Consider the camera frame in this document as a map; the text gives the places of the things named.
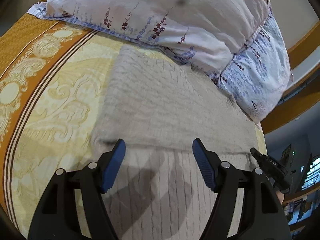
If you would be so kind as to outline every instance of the window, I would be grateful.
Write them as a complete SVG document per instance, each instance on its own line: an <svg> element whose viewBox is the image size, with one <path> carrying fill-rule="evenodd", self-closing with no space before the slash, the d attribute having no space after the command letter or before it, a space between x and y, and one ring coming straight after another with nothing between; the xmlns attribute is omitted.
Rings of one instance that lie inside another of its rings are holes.
<svg viewBox="0 0 320 240"><path fill-rule="evenodd" d="M318 182L320 182L320 157L310 165L310 171L308 171L307 178L304 180L304 185L301 189L304 190Z"/></svg>

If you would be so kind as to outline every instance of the beige cloth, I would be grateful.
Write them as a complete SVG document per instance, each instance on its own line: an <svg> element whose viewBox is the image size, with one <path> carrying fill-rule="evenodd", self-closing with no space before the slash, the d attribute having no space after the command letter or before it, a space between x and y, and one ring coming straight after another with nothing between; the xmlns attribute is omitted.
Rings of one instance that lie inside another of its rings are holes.
<svg viewBox="0 0 320 240"><path fill-rule="evenodd" d="M150 59L124 45L114 64L92 132L95 157L118 138L126 156L104 195L120 239L199 239L216 195L204 184L192 154L201 138L235 167L252 170L255 124L210 79L189 66ZM243 195L229 235L237 231Z"/></svg>

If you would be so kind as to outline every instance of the patterned bed sheet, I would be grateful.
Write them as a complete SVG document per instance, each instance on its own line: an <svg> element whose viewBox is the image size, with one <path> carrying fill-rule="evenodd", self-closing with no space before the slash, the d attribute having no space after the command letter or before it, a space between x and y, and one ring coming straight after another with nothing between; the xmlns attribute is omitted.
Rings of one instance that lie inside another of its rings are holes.
<svg viewBox="0 0 320 240"><path fill-rule="evenodd" d="M90 134L123 44L128 43L28 14L0 38L0 203L25 237L54 171L75 170L92 159ZM256 134L266 154L263 133L256 128ZM89 236L88 230L83 234Z"/></svg>

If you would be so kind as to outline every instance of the silver screw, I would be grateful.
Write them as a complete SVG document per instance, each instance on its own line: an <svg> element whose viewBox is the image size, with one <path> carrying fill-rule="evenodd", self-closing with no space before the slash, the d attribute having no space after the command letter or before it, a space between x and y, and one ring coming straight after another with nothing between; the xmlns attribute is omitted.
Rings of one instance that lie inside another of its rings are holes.
<svg viewBox="0 0 320 240"><path fill-rule="evenodd" d="M257 173L258 175L261 175L263 173L262 169L260 168L256 168L254 172Z"/></svg>
<svg viewBox="0 0 320 240"><path fill-rule="evenodd" d="M57 169L57 170L56 170L56 174L57 174L58 176L62 175L63 173L64 173L64 169Z"/></svg>
<svg viewBox="0 0 320 240"><path fill-rule="evenodd" d="M98 164L96 162L92 162L88 164L88 168L89 169L95 169L98 166Z"/></svg>
<svg viewBox="0 0 320 240"><path fill-rule="evenodd" d="M222 162L222 163L221 163L221 166L224 167L225 169L227 169L227 168L230 167L230 163L228 163L228 162Z"/></svg>

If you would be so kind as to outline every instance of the wrinkled fabric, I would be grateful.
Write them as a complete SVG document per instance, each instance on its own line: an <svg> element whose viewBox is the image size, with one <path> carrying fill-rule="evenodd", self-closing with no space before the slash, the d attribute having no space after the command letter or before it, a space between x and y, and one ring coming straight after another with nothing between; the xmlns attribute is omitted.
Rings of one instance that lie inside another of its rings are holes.
<svg viewBox="0 0 320 240"><path fill-rule="evenodd" d="M233 95L258 123L276 106L290 76L288 55L268 3L47 0L28 12L158 48L182 64L191 63Z"/></svg>

